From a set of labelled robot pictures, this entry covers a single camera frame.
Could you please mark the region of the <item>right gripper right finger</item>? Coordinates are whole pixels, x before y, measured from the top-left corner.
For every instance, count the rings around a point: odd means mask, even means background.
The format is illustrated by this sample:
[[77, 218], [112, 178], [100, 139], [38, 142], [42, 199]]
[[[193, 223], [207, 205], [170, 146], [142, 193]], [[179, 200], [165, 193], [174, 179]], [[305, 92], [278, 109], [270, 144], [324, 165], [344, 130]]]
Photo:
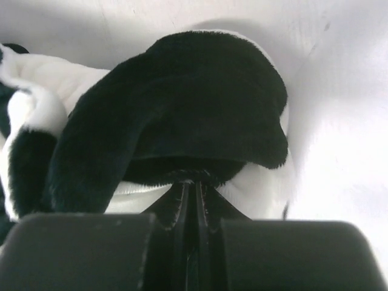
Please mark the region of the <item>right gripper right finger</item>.
[[339, 221], [251, 220], [195, 186], [199, 290], [386, 290], [369, 243]]

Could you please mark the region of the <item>black white checkered pillowcase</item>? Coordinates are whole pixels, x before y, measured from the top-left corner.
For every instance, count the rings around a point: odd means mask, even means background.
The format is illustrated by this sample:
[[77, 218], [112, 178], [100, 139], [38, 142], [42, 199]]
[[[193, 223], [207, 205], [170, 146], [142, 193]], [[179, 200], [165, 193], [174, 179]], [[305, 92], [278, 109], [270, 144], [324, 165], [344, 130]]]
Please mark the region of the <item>black white checkered pillowcase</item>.
[[254, 41], [157, 40], [112, 70], [1, 45], [1, 239], [34, 213], [107, 213], [119, 195], [206, 182], [253, 219], [292, 196], [287, 89]]

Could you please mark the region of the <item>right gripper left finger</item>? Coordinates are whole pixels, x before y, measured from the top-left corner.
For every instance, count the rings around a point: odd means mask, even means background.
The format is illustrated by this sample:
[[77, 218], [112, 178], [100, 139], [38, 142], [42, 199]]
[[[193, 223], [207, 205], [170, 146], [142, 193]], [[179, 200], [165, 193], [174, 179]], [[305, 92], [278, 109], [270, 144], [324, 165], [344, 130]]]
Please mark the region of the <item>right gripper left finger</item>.
[[23, 219], [1, 254], [2, 290], [184, 290], [189, 187], [140, 214]]

